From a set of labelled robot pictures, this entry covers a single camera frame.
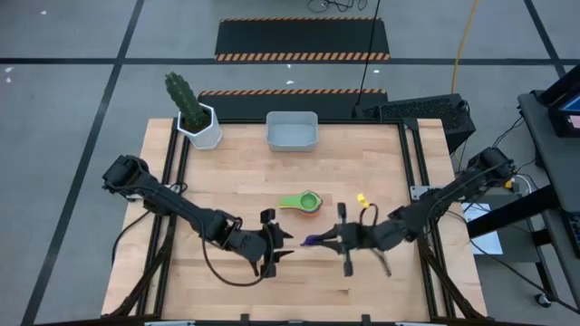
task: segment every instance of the metal stand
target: metal stand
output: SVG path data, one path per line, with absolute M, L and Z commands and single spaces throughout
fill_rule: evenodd
M 234 123 L 259 123 L 260 121 L 252 121 L 252 120 L 243 120 L 243 121 L 229 121 Z M 407 143 L 406 131 L 405 126 L 411 125 L 413 141 L 415 145 L 415 149 L 417 151 L 417 160 L 419 163 L 419 170 L 421 176 L 421 183 L 424 186 L 429 184 L 429 177 L 427 174 L 427 166 L 425 163 L 425 158 L 422 152 L 422 145 L 421 145 L 421 137 L 419 134 L 419 129 L 417 127 L 416 120 L 353 120 L 351 123 L 357 124 L 389 124 L 389 125 L 396 125 L 399 128 L 399 135 L 401 141 L 401 154 L 403 160 L 403 166 L 405 168 L 405 175 L 407 177 L 407 189 L 409 191 L 409 196 L 411 200 L 413 199 L 411 194 L 411 187 L 415 185 L 413 171 L 411 166 L 411 155 L 409 153 L 409 146 Z M 335 120 L 320 120 L 319 123 L 337 123 Z M 169 150 L 166 159 L 166 167 L 171 166 L 171 161 L 174 156 L 175 150 L 175 139 L 177 137 L 174 133 L 174 130 L 171 132 L 171 138 L 169 143 Z M 177 175 L 177 182 L 183 182 L 185 177 L 185 166 L 187 165 L 187 158 L 189 153 L 189 141 L 184 139 L 183 147 L 181 150 L 181 157 L 179 160 L 179 171 Z M 99 320 L 88 320 L 88 321 L 71 321 L 66 323 L 59 323 L 59 324 L 66 324 L 69 326 L 89 326 L 89 325 L 119 325 L 119 326 L 129 326 L 129 325 L 147 325 L 146 321 L 159 321 L 160 316 L 162 314 L 163 303 L 165 298 L 165 291 L 167 289 L 167 281 L 169 277 L 169 266 L 171 260 L 171 251 L 173 245 L 173 238 L 175 234 L 176 228 L 176 216 L 169 217 L 169 225 L 167 230 L 166 238 L 164 239 L 163 246 L 157 252 L 157 254 L 153 255 L 153 258 L 150 260 L 149 268 L 146 268 L 146 272 L 138 281 L 137 286 L 131 292 L 131 295 L 125 300 L 125 302 L 121 305 L 119 309 L 113 312 L 111 315 L 103 316 L 103 318 Z M 515 323 L 506 323 L 506 322 L 496 322 L 492 319 L 485 319 L 480 314 L 475 312 L 469 305 L 468 302 L 457 302 L 459 307 L 465 307 L 466 304 L 470 308 L 467 312 L 471 313 L 464 313 L 467 316 L 467 319 L 458 319 L 455 317 L 455 311 L 453 307 L 453 300 L 452 296 L 450 295 L 450 291 L 453 292 L 454 297 L 458 297 L 459 290 L 455 285 L 452 283 L 451 279 L 447 276 L 447 271 L 445 267 L 445 258 L 443 256 L 443 248 L 440 242 L 440 234 L 435 223 L 430 223 L 430 233 L 432 234 L 431 242 L 433 251 L 429 249 L 427 245 L 427 240 L 422 237 L 418 239 L 418 245 L 420 246 L 420 261 L 421 261 L 421 271 L 425 286 L 425 295 L 427 297 L 427 308 L 430 315 L 430 322 L 437 322 L 438 324 L 447 324 L 447 325 L 516 325 Z M 476 228 L 478 232 L 490 232 L 486 231 L 485 227 L 479 226 Z M 538 241 L 542 241 L 542 235 L 538 234 L 537 236 Z M 151 244 L 150 248 L 156 248 L 159 241 L 159 234 L 157 232 L 152 232 L 151 234 Z M 433 291 L 432 280 L 431 280 L 431 273 L 430 273 L 430 265 L 433 266 L 434 271 L 439 277 L 443 277 L 441 282 L 441 292 L 443 295 L 443 300 L 445 304 L 445 311 L 447 313 L 447 317 L 440 317 L 437 313 L 437 305 L 435 294 Z M 131 312 L 133 305 L 137 302 L 138 298 L 145 297 L 143 294 L 147 291 L 150 285 L 150 280 L 153 277 L 154 273 L 156 273 L 157 269 L 161 266 L 161 272 L 159 273 L 159 288 L 156 293 L 155 297 L 155 307 L 154 313 L 152 315 L 144 315 L 137 311 L 136 316 L 129 317 L 128 314 Z M 140 305 L 141 309 L 145 311 L 146 302 L 143 301 Z M 263 325 L 263 326 L 273 326 L 273 325 L 311 325 L 311 326 L 324 326 L 328 324 L 332 325 L 339 325 L 339 326 L 395 326 L 395 325 L 402 325 L 404 323 L 399 322 L 375 322 L 371 321 L 369 315 L 362 315 L 361 321 L 337 321 L 337 322 L 327 322 L 327 321 L 251 321 L 250 316 L 247 314 L 243 314 L 240 316 L 239 321 L 172 321 L 172 324 L 178 325 L 175 322 L 179 322 L 179 325 L 213 325 L 213 326 L 220 326 L 220 325 Z
M 468 222 L 469 237 L 473 239 L 488 234 L 547 209 L 558 208 L 559 205 L 554 188 L 551 185 L 545 186 L 511 204 Z

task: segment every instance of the keyboard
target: keyboard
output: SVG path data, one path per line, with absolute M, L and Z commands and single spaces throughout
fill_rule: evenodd
M 570 237 L 577 258 L 580 258 L 580 215 L 563 213 L 564 228 Z
M 444 129 L 456 129 L 465 123 L 468 112 L 458 94 L 433 96 L 405 101 L 390 101 L 381 107 L 363 110 L 363 116 L 383 119 L 441 119 Z

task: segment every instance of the yellow cable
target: yellow cable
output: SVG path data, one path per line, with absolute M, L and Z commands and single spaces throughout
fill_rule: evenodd
M 478 7 L 479 0 L 473 1 L 473 6 L 471 7 L 471 13 L 469 13 L 468 23 L 465 25 L 465 31 L 463 31 L 463 37 L 461 38 L 461 43 L 459 44 L 459 49 L 457 50 L 457 57 L 455 58 L 455 66 L 453 67 L 453 79 L 451 80 L 451 94 L 455 94 L 455 79 L 457 78 L 457 68 L 459 66 L 459 58 L 463 53 L 463 47 L 468 39 L 469 28 L 471 27 L 471 21 L 473 21 L 473 15 Z

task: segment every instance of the desk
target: desk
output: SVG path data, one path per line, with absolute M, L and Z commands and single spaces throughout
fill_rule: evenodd
M 419 125 L 431 184 L 445 185 L 453 179 L 453 171 L 440 121 L 420 120 Z M 143 141 L 140 156 L 157 177 L 162 173 L 170 126 L 171 120 L 150 120 Z M 353 252 L 354 276 L 344 278 L 341 257 L 324 248 L 299 246 L 307 235 L 326 231 L 337 222 L 339 201 L 345 202 L 349 219 L 357 220 L 358 193 L 379 206 L 380 219 L 410 203 L 396 126 L 323 124 L 311 153 L 271 152 L 263 124 L 223 124 L 222 129 L 224 138 L 216 150 L 189 151 L 184 197 L 199 206 L 242 216 L 246 229 L 258 229 L 259 212 L 276 207 L 282 195 L 311 189 L 321 195 L 324 207 L 315 218 L 276 210 L 276 221 L 295 237 L 285 242 L 285 248 L 295 253 L 277 265 L 276 278 L 250 288 L 234 288 L 217 280 L 204 263 L 198 235 L 179 219 L 163 319 L 239 320 L 242 313 L 249 313 L 253 321 L 359 321 L 362 314 L 370 314 L 373 321 L 429 319 L 416 244 L 400 244 L 386 253 L 391 278 L 371 253 Z M 409 138 L 408 143 L 414 162 Z M 452 210 L 461 213 L 459 205 Z M 142 211 L 141 203 L 129 204 L 124 224 Z M 114 310 L 141 276 L 151 220 L 142 221 L 121 239 L 103 312 Z M 439 227 L 449 276 L 475 309 L 486 314 L 465 225 L 442 218 Z M 208 255 L 226 278 L 253 279 L 247 262 L 235 254 L 209 247 Z M 440 294 L 435 277 L 433 282 Z M 150 297 L 156 286 L 153 281 Z M 442 314 L 440 295 L 437 299 Z
M 537 153 L 546 168 L 550 185 L 494 210 L 477 221 L 469 222 L 469 236 L 478 237 L 541 213 L 546 229 L 534 232 L 535 244 L 554 245 L 576 306 L 580 306 L 580 259 L 576 257 L 566 234 L 564 223 L 567 222 L 563 220 L 565 217 L 557 211 L 561 208 L 566 212 L 580 212 L 580 174 L 577 173 L 580 139 L 559 138 L 547 116 L 547 108 L 536 100 L 536 95 L 523 94 L 517 100 L 536 144 Z M 545 277 L 540 276 L 544 287 L 556 294 L 555 289 L 546 283 Z

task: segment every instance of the cactus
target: cactus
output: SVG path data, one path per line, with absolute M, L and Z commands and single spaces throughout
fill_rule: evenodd
M 209 115 L 201 109 L 187 81 L 175 72 L 165 75 L 165 85 L 171 99 L 178 106 L 189 131 L 198 132 L 209 125 Z

